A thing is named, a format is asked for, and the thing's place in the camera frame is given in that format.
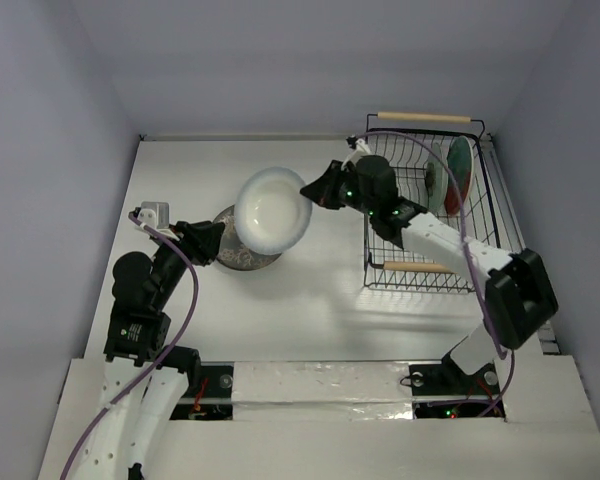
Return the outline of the teal and red plate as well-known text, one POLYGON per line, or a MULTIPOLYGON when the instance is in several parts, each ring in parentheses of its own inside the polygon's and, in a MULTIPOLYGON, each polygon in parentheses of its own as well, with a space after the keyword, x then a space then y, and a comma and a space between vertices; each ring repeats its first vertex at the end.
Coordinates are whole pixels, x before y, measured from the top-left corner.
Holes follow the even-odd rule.
POLYGON ((447 165, 457 183, 460 197, 457 197, 452 182, 449 181, 444 208, 449 216, 456 216, 473 188, 474 155, 471 142, 466 136, 459 136, 451 142, 447 155, 447 165))

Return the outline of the teal green plate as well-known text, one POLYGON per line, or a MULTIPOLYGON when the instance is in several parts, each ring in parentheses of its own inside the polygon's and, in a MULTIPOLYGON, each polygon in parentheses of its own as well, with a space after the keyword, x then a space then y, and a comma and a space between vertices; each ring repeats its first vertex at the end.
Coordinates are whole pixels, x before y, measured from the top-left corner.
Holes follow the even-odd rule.
POLYGON ((444 201, 448 189, 448 164, 439 143, 433 143, 432 152, 429 153, 426 162, 425 187, 427 191, 427 209, 437 214, 444 201))

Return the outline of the dark reindeer plate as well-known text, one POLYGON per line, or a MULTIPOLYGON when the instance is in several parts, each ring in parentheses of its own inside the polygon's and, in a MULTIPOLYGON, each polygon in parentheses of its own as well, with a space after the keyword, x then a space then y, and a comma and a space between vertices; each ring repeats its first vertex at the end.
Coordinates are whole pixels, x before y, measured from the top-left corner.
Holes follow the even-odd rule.
POLYGON ((280 258, 280 254, 264 255, 246 247, 239 238, 234 224, 234 206, 221 211, 214 223, 222 223, 224 231, 216 261, 235 271, 255 271, 265 268, 280 258))

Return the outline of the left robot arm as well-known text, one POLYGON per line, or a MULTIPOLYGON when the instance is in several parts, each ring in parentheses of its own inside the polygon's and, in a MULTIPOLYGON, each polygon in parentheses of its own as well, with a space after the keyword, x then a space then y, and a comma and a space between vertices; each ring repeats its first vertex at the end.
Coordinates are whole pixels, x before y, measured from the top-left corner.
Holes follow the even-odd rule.
POLYGON ((178 344, 193 314, 169 339, 164 308, 185 273, 214 262, 225 227, 180 221, 158 229, 141 209, 129 219, 158 249, 153 256, 127 253, 114 265, 98 411, 71 450, 63 479, 144 478, 176 404, 205 385, 198 351, 178 344))

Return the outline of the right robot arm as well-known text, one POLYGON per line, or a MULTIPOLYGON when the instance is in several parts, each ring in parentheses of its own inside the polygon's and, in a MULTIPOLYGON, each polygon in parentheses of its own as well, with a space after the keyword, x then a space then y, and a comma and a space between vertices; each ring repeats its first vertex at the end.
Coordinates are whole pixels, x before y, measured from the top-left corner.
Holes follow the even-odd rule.
POLYGON ((472 283, 483 313, 481 326, 443 358, 442 384, 462 392, 495 357, 513 353, 558 311, 541 256, 495 248, 454 229, 399 194, 394 170, 376 155, 332 161, 300 193, 329 210, 350 207, 366 215, 377 236, 418 253, 472 283))

